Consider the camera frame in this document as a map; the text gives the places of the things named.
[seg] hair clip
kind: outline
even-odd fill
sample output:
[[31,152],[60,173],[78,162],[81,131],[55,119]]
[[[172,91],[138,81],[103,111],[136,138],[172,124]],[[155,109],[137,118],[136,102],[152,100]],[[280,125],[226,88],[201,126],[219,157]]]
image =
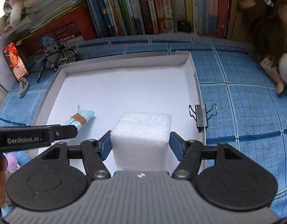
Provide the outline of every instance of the hair clip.
[[274,4],[272,3],[271,0],[264,0],[264,2],[265,2],[268,6],[271,6],[271,7],[274,6]]

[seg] human hand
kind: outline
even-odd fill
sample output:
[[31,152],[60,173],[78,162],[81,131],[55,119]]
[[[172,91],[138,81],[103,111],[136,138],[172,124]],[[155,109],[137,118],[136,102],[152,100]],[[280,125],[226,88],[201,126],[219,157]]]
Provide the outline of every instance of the human hand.
[[0,205],[6,201],[6,170],[8,167],[8,161],[5,156],[1,160],[1,170],[0,170]]

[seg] red plastic crate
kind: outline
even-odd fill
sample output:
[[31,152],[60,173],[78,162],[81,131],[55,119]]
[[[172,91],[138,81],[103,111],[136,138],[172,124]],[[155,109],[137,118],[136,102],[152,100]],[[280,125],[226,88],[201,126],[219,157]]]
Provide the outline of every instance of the red plastic crate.
[[73,11],[33,32],[22,40],[18,48],[27,57],[42,54],[40,40],[45,35],[51,35],[61,45],[67,44],[72,39],[81,39],[81,37],[83,40],[97,38],[92,17],[86,4],[80,5]]

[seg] white foam cube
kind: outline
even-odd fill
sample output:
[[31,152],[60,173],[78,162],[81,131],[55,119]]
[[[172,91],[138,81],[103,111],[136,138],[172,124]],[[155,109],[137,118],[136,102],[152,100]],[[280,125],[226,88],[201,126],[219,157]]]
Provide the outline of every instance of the white foam cube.
[[171,115],[128,112],[110,133],[116,165],[124,170],[167,170]]

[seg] miniature bicycle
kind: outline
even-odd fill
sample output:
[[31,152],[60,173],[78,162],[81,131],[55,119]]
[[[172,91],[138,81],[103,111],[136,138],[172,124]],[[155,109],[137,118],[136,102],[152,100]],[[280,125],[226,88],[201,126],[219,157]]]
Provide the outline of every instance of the miniature bicycle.
[[[51,50],[44,50],[45,53],[42,54],[36,61],[42,61],[41,67],[38,70],[39,76],[37,78],[37,82],[40,81],[44,71],[46,70],[46,63],[51,64],[51,69],[57,71],[57,69],[65,64],[69,64],[72,62],[77,61],[78,54],[75,50],[71,49],[70,47],[65,48],[64,46],[54,47],[54,51]],[[48,57],[57,54],[57,62],[56,64],[52,63]]]

